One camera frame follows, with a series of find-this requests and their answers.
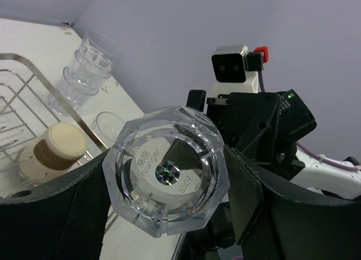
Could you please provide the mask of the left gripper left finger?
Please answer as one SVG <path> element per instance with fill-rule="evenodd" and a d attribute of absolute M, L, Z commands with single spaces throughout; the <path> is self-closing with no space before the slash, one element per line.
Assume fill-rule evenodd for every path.
<path fill-rule="evenodd" d="M 99 259 L 110 199 L 97 156 L 1 200 L 1 259 Z"/>

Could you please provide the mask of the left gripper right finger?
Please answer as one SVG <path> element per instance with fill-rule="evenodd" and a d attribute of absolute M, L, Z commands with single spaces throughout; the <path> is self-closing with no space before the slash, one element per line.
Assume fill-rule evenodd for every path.
<path fill-rule="evenodd" d="M 224 148 L 235 241 L 245 259 L 359 259 L 360 203 L 299 187 Z"/>

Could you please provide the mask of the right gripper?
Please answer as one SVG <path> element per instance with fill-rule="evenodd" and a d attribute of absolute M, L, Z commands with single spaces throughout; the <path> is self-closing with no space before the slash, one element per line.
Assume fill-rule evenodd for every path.
<path fill-rule="evenodd" d="M 204 90 L 191 90 L 186 106 L 202 111 L 216 125 L 223 141 L 259 166 L 275 169 L 275 144 L 281 96 L 273 92 L 232 92 L 206 97 Z"/>

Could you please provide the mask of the cream brown cup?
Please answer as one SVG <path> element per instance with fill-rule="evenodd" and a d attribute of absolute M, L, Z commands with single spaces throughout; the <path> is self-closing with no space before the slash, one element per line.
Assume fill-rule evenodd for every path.
<path fill-rule="evenodd" d="M 86 150 L 87 139 L 79 128 L 57 122 L 20 152 L 19 170 L 36 184 L 46 183 L 65 174 Z"/>

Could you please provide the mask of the clear glass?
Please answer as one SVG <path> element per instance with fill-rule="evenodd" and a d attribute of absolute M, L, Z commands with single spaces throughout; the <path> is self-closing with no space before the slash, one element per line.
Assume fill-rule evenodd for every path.
<path fill-rule="evenodd" d="M 83 85 L 69 84 L 65 80 L 57 82 L 55 88 L 74 110 L 80 109 L 91 97 L 99 92 L 99 89 L 89 89 Z M 51 94 L 48 96 L 47 105 L 58 114 L 68 115 L 63 106 Z"/>
<path fill-rule="evenodd" d="M 115 143 L 124 124 L 125 121 L 115 113 L 103 111 L 97 114 L 90 128 L 109 148 Z"/>
<path fill-rule="evenodd" d="M 58 89 L 66 95 L 69 95 L 71 91 L 76 91 L 82 95 L 93 96 L 108 79 L 109 77 L 100 77 L 86 70 L 76 72 L 70 67 L 65 67 L 62 78 L 58 82 Z"/>
<path fill-rule="evenodd" d="M 113 211 L 155 238 L 204 228 L 230 187 L 223 147 L 189 107 L 128 121 L 102 163 Z"/>
<path fill-rule="evenodd" d="M 81 65 L 101 78 L 109 78 L 114 65 L 121 59 L 117 45 L 92 30 L 84 35 L 76 55 Z"/>

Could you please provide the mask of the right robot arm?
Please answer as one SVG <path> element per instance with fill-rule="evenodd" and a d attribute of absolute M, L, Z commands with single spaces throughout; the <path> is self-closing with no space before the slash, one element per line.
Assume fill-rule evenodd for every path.
<path fill-rule="evenodd" d="M 315 154 L 299 142 L 317 123 L 294 90 L 232 92 L 211 98 L 204 90 L 191 90 L 187 106 L 205 109 L 225 144 L 257 165 L 303 188 L 360 200 L 360 162 Z"/>

